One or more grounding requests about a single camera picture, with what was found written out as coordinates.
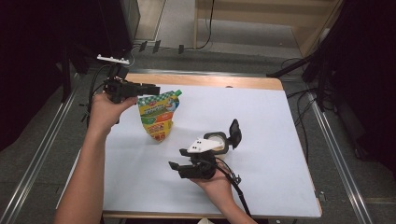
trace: floor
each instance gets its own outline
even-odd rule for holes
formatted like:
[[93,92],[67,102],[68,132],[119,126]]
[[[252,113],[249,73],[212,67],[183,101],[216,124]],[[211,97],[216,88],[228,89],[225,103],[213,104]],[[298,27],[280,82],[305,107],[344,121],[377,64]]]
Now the floor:
[[[157,39],[162,40],[162,47],[178,48],[179,44],[186,47],[192,44],[191,17],[188,16],[192,2],[192,0],[166,1],[163,20],[157,34]],[[188,19],[177,18],[182,15]],[[266,26],[265,32],[258,32],[258,29],[254,28],[257,24],[250,24],[253,27],[251,30],[241,23],[229,24],[227,27],[241,28],[241,25],[248,35],[231,35],[232,31],[224,33],[225,25],[218,26],[215,21],[211,39],[213,45],[208,46],[209,49],[206,50],[185,51],[183,54],[178,54],[177,49],[161,49],[155,54],[148,49],[143,52],[136,50],[131,70],[210,71],[233,73],[235,76],[265,77],[265,74],[279,70],[285,60],[301,57],[290,28]],[[200,40],[205,40],[205,33],[202,32],[202,35]],[[230,39],[229,37],[225,40],[226,36],[237,36],[237,38]],[[80,122],[85,108],[79,104],[87,102],[87,88],[97,68],[98,65],[93,63],[87,75],[80,75],[74,79],[73,87],[76,87],[74,101],[70,102],[70,108],[62,125],[49,144],[45,159],[38,167],[39,172],[35,176],[35,181],[27,189],[28,194],[23,199],[24,203],[17,211],[18,215],[9,223],[52,223],[56,204],[86,130],[85,124]],[[306,84],[301,81],[302,72],[303,69],[298,69],[281,78],[286,94],[306,88]],[[62,88],[48,99],[17,142],[0,152],[0,214],[6,211],[14,190],[23,178],[37,149],[40,148],[41,140],[45,137],[60,107],[61,97]],[[305,106],[308,101],[308,97],[305,96],[301,107]],[[290,112],[296,119],[296,97],[290,98]],[[394,223],[396,220],[396,181],[391,172],[379,162],[358,160],[355,157],[351,140],[336,113],[329,110],[324,114],[346,160],[349,172],[366,202],[372,223]],[[362,223],[358,220],[349,200],[346,185],[334,163],[328,142],[312,108],[304,116],[304,126],[310,148],[310,173],[317,192],[323,192],[319,196],[323,216],[318,219],[299,219],[297,223]],[[297,127],[297,132],[304,146],[304,133],[301,126]],[[106,220],[106,223],[121,222],[122,220],[114,218]],[[270,223],[289,224],[292,222],[292,219],[275,217],[270,219]]]

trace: gray floor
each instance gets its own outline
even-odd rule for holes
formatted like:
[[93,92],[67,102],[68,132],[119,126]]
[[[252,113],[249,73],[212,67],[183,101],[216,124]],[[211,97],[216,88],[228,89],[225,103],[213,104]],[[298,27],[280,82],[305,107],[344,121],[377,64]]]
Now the gray floor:
[[[180,4],[185,6],[193,1],[183,2]],[[171,3],[177,3],[177,0],[167,1],[167,4]],[[177,14],[172,14],[165,10],[163,17],[166,19],[166,16],[177,16]],[[189,30],[191,29],[191,24],[184,24],[184,26],[174,25],[172,28],[169,22],[163,21],[158,37],[163,40],[164,47],[174,47],[178,46],[178,44],[185,44],[187,47],[191,43],[191,35],[169,35],[164,31],[176,32],[176,27],[177,29],[184,27],[183,29]],[[278,36],[276,29],[280,29],[279,32],[285,32],[283,36]],[[267,49],[263,50],[257,47],[259,53],[252,53],[253,51],[249,50],[254,48],[254,45],[240,48],[240,50],[235,52],[234,50],[240,47],[240,44],[238,44],[240,40],[238,39],[229,41],[232,42],[232,45],[221,45],[221,50],[186,51],[181,55],[177,54],[175,49],[162,49],[156,54],[151,54],[148,49],[141,53],[136,51],[134,53],[135,63],[131,70],[214,71],[244,73],[247,74],[244,76],[250,77],[264,77],[264,74],[279,70],[285,59],[299,57],[295,43],[293,44],[285,27],[274,28],[270,33],[271,35],[267,35],[265,37],[266,41],[263,42],[268,43],[267,45],[264,44]],[[214,41],[219,42],[222,39],[222,37],[216,37],[216,35],[214,35],[214,38]],[[241,36],[241,38],[252,37],[251,35],[246,35],[245,37]],[[95,68],[97,68],[97,65],[93,64],[89,74],[83,75],[83,79],[78,83],[79,88],[76,98],[53,141],[50,152],[21,208],[16,223],[52,222],[56,203],[59,200],[60,193],[83,141],[85,124],[81,123],[80,120],[85,108],[78,106],[78,104],[85,104],[87,101],[88,88]],[[300,91],[305,88],[305,84],[300,79],[302,72],[302,69],[299,69],[292,72],[290,76],[282,77],[282,84],[286,93]],[[44,137],[50,122],[60,106],[61,97],[62,89],[59,89],[49,98],[35,118],[32,119],[17,142],[0,152],[0,214],[3,214],[7,208],[14,189],[22,179],[30,160],[35,155],[41,139]],[[305,97],[302,105],[305,105],[307,100],[307,97]],[[290,99],[290,111],[295,118],[297,117],[296,101],[297,98]],[[341,120],[332,111],[327,111],[326,116],[331,122],[333,132],[342,149],[350,172],[367,202],[374,222],[394,223],[394,220],[396,220],[396,182],[392,174],[376,161],[360,161],[356,159],[354,147],[343,128]],[[304,124],[310,146],[310,173],[316,190],[323,191],[327,200],[320,202],[323,209],[321,218],[301,219],[298,223],[359,223],[312,110],[307,112]],[[298,127],[297,131],[304,145],[301,127]],[[290,219],[278,220],[273,218],[270,220],[271,223],[277,223],[278,221],[280,223],[292,222]],[[118,220],[110,219],[107,220],[107,223],[118,223]]]

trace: snack bag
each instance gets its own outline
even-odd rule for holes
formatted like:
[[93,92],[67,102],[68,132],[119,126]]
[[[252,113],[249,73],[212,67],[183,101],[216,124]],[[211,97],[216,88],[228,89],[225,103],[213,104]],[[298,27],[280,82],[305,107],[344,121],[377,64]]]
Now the snack bag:
[[168,136],[173,125],[172,117],[179,105],[181,91],[169,91],[156,96],[139,98],[140,118],[146,132],[158,142]]

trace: white table surface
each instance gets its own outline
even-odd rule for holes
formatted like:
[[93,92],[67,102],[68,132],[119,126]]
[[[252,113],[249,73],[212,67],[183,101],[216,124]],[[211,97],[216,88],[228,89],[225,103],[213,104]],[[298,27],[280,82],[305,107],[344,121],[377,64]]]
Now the white table surface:
[[[168,162],[191,164],[179,154],[205,133],[229,136],[238,119],[242,141],[225,161],[242,182],[257,217],[320,217],[321,209],[283,91],[160,85],[182,90],[170,135],[157,143],[145,132],[137,106],[125,111],[106,141],[104,211],[112,214],[198,214],[219,210],[203,191],[181,179]],[[237,194],[235,201],[243,208]]]

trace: hand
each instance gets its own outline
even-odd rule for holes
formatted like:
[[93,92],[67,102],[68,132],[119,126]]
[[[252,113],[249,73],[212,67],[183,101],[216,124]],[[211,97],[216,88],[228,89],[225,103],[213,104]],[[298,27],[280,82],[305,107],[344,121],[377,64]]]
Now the hand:
[[[221,169],[229,173],[221,161],[217,162]],[[222,173],[220,170],[216,170],[213,177],[209,180],[191,179],[191,181],[205,191],[207,197],[218,209],[221,210],[221,208],[224,206],[230,206],[231,204],[234,204],[231,184],[224,173]]]
[[94,95],[89,130],[109,134],[111,127],[120,119],[122,112],[135,105],[136,102],[137,97],[130,97],[119,104],[114,104],[106,93]]

